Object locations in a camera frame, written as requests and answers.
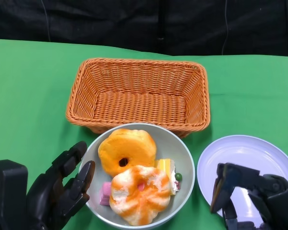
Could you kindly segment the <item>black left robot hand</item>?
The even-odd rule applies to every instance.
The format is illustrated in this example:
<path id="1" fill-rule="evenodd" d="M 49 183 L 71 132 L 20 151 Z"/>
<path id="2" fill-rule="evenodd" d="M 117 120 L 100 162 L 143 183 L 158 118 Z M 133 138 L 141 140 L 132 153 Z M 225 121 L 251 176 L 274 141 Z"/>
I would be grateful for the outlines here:
<path id="1" fill-rule="evenodd" d="M 61 230 L 89 200 L 87 190 L 95 162 L 87 162 L 74 178 L 87 144 L 80 141 L 61 153 L 27 188 L 28 170 L 11 160 L 0 160 L 0 230 Z"/>

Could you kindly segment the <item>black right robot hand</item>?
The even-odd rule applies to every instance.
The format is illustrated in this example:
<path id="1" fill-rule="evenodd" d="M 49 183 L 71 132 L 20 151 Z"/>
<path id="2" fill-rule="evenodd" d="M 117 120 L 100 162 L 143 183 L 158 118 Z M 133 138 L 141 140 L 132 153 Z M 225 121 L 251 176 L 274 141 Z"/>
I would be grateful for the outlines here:
<path id="1" fill-rule="evenodd" d="M 284 177 L 260 175 L 258 170 L 232 163 L 218 164 L 216 173 L 210 211 L 222 211 L 226 229 L 256 229 L 251 221 L 238 221 L 231 195 L 236 187 L 240 187 L 248 191 L 249 198 L 260 213 L 263 222 L 259 229 L 288 230 L 288 181 Z"/>

